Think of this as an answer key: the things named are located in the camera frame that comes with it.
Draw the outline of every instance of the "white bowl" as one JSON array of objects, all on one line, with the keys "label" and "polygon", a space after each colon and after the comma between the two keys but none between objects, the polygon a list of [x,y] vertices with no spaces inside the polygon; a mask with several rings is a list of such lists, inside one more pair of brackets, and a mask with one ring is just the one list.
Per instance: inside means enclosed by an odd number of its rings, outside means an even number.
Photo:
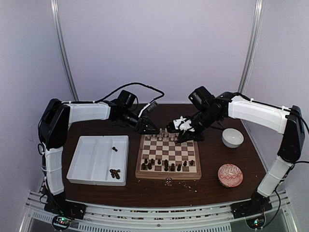
[{"label": "white bowl", "polygon": [[236,148],[243,143],[243,135],[236,129],[228,128],[222,133],[222,142],[229,148]]}]

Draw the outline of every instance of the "white tray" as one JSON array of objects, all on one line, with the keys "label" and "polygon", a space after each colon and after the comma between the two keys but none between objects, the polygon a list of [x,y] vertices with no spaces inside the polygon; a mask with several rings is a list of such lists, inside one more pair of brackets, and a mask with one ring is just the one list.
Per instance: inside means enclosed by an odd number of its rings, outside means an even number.
[{"label": "white tray", "polygon": [[[67,179],[75,184],[125,186],[128,147],[127,135],[81,136]],[[110,169],[120,169],[119,180],[112,178]]]}]

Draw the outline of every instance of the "dark brown tabletop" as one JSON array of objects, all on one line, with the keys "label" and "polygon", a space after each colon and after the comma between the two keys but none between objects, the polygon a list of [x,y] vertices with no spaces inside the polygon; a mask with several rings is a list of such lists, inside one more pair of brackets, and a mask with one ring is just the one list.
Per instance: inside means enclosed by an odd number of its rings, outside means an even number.
[{"label": "dark brown tabletop", "polygon": [[[180,115],[196,112],[193,105],[159,105],[149,118],[161,128]],[[265,175],[264,167],[240,120],[225,119],[226,128],[235,128],[244,135],[244,143],[235,149],[227,148],[221,139],[222,131],[208,128],[204,131],[205,140],[198,143],[202,178],[196,181],[174,180],[172,186],[165,186],[165,180],[137,179],[137,163],[140,137],[132,128],[113,126],[111,121],[84,121],[71,125],[62,155],[63,180],[67,199],[84,203],[97,203],[128,207],[171,207],[223,203],[247,199]],[[67,172],[78,142],[82,135],[128,135],[129,156],[126,186],[93,186],[72,184]],[[236,188],[225,188],[218,181],[221,165],[232,163],[244,175],[243,182]]]}]

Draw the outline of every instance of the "white plastic container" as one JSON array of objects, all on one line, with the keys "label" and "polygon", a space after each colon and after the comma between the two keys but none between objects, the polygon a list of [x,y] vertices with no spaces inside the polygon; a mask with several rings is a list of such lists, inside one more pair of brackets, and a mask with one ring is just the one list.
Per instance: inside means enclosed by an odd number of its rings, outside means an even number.
[{"label": "white plastic container", "polygon": [[[81,136],[67,179],[75,184],[125,186],[128,148],[127,135]],[[120,179],[112,178],[110,169],[119,169]]]},{"label": "white plastic container", "polygon": [[222,133],[222,142],[229,148],[239,147],[243,143],[243,135],[240,131],[228,128]]}]

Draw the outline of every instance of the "chessboard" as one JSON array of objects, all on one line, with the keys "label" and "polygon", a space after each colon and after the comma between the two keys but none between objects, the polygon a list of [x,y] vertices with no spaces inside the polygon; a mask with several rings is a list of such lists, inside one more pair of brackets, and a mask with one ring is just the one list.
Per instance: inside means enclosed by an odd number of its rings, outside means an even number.
[{"label": "chessboard", "polygon": [[202,177],[197,142],[176,144],[177,134],[142,135],[136,178],[199,180]]}]

